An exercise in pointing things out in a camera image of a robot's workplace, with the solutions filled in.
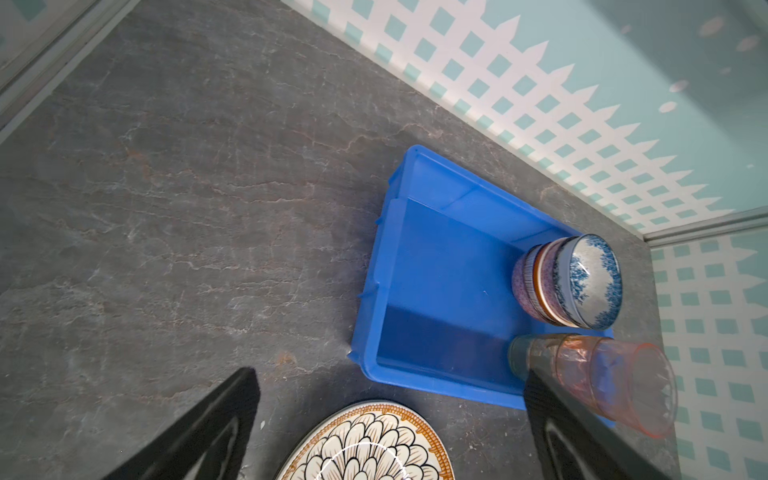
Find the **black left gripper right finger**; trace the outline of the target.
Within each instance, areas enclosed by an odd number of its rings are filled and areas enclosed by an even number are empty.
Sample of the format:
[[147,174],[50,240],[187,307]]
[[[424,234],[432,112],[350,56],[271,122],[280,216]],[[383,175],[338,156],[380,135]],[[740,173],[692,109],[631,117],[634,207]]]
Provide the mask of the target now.
[[531,370],[523,398],[544,478],[666,477],[548,375]]

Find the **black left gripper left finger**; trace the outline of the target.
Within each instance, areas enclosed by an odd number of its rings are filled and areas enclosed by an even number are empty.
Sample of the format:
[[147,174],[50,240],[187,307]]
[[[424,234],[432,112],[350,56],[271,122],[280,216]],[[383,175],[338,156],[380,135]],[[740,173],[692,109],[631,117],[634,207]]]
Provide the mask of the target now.
[[260,401],[256,371],[236,370],[108,479],[236,479]]

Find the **red transparent plastic cup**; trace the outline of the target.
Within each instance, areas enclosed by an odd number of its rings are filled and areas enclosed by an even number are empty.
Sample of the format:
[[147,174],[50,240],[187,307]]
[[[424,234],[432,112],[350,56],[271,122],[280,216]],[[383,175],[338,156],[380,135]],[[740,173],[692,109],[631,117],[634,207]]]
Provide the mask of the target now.
[[649,437],[670,433],[678,409],[672,365],[650,343],[568,335],[554,357],[554,376],[592,412]]

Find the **green transparent plastic cup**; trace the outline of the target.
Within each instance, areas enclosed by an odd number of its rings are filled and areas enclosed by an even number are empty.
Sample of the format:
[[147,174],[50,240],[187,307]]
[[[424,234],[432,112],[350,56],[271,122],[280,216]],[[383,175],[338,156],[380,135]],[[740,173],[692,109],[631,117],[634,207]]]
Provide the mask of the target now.
[[567,334],[520,335],[508,349],[508,363],[515,377],[525,382],[531,371],[556,376],[559,349]]

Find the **blue floral ceramic bowl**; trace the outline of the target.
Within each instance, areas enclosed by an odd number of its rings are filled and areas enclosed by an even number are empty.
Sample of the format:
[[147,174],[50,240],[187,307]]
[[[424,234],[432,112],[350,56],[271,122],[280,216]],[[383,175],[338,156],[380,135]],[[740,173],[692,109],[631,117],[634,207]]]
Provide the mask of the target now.
[[567,238],[555,260],[555,293],[579,328],[607,330],[617,320],[623,301],[620,265],[600,236]]

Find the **brown floral pattern plate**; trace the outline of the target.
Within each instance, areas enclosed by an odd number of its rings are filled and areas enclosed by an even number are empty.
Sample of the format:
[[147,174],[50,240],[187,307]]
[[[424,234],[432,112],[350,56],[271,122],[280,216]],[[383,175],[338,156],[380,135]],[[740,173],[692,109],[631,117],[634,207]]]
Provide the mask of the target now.
[[278,479],[453,479],[448,450],[414,410],[364,401],[318,424],[286,460]]

